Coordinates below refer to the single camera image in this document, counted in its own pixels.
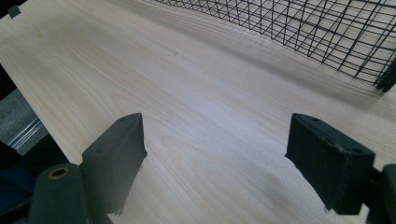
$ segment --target metal grid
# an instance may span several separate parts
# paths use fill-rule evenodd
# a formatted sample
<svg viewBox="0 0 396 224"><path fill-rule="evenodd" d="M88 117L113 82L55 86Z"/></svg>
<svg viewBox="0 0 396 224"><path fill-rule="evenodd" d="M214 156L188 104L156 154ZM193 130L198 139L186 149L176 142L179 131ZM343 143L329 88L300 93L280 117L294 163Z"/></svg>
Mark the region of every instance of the metal grid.
<svg viewBox="0 0 396 224"><path fill-rule="evenodd" d="M156 0L234 22L376 85L396 49L396 1Z"/></svg>

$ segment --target wire mesh basket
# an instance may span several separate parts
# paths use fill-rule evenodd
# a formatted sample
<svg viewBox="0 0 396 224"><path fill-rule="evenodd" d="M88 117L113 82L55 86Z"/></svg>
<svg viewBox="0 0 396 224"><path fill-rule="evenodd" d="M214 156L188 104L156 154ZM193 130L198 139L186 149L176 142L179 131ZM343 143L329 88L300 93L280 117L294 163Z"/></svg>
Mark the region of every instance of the wire mesh basket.
<svg viewBox="0 0 396 224"><path fill-rule="evenodd" d="M388 91L396 82L396 1L156 0L234 22Z"/></svg>

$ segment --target wooden table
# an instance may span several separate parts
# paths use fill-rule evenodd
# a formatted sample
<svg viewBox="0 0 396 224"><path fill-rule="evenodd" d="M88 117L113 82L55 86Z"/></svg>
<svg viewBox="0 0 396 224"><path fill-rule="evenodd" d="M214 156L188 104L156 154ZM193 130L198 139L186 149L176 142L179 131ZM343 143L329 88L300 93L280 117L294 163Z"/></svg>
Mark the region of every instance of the wooden table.
<svg viewBox="0 0 396 224"><path fill-rule="evenodd" d="M284 157L318 117L396 162L385 95L245 28L154 1L30 0L0 20L0 63L71 162L142 112L148 157L115 223L362 223L326 212Z"/></svg>

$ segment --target light wood tabletop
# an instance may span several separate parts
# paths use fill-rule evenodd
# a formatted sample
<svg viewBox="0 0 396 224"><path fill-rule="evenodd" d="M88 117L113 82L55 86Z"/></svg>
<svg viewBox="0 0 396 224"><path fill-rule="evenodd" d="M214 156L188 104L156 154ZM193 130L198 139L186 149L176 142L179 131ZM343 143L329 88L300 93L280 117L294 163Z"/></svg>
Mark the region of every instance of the light wood tabletop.
<svg viewBox="0 0 396 224"><path fill-rule="evenodd" d="M141 112L148 157L114 223L362 223L326 211L284 157L290 117L396 162L386 94L236 24L154 1L29 0L0 63L67 158Z"/></svg>

